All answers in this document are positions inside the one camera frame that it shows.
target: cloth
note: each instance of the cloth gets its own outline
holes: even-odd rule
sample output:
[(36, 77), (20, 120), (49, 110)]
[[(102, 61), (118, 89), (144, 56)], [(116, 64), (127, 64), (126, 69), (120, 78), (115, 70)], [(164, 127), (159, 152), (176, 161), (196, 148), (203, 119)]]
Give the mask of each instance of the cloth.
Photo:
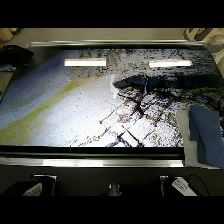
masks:
[(180, 129), (183, 144), (184, 144), (184, 155), (185, 155), (185, 166), (201, 167), (206, 169), (219, 169), (217, 167), (209, 166), (198, 162), (197, 159), (197, 142), (190, 141), (190, 130), (189, 130), (189, 108), (184, 108), (176, 112), (177, 124)]
[(197, 141), (198, 162), (224, 169), (219, 113), (195, 104), (189, 111), (190, 140)]

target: blue cloth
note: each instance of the blue cloth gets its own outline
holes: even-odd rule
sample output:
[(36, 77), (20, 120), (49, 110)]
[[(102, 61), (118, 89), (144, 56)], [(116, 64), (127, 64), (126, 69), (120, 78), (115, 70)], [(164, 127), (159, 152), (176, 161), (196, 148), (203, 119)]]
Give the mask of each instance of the blue cloth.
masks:
[(219, 113), (195, 104), (189, 112), (190, 140), (198, 142), (198, 162), (224, 169)]

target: gray cloth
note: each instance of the gray cloth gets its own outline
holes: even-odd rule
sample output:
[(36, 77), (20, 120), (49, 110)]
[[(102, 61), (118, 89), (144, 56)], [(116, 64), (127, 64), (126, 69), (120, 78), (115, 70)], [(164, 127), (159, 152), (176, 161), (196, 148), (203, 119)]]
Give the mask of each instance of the gray cloth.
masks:
[(192, 105), (189, 112), (190, 140), (198, 142), (198, 162), (224, 169), (224, 148), (219, 113), (201, 105)]

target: cable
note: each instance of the cable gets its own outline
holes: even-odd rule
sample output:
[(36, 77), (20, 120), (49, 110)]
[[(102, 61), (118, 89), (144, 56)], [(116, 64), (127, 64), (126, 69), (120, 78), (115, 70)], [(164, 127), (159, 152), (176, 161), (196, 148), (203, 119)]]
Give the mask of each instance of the cable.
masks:
[(205, 189), (206, 189), (206, 191), (207, 191), (208, 196), (210, 196), (207, 186), (205, 185), (205, 183), (204, 183), (204, 181), (201, 179), (201, 177), (199, 177), (198, 175), (196, 175), (196, 174), (191, 174), (191, 175), (188, 177), (187, 182), (190, 184), (190, 178), (193, 177), (193, 176), (197, 177), (197, 178), (202, 182), (202, 184), (204, 185), (204, 187), (205, 187)]

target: display screen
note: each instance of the display screen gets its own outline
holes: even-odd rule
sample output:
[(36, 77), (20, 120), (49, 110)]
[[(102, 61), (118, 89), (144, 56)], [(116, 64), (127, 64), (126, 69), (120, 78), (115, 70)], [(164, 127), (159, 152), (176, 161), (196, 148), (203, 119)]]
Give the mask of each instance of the display screen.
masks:
[(192, 104), (224, 123), (223, 80), (206, 49), (30, 50), (0, 103), (0, 145), (182, 147), (176, 111)]

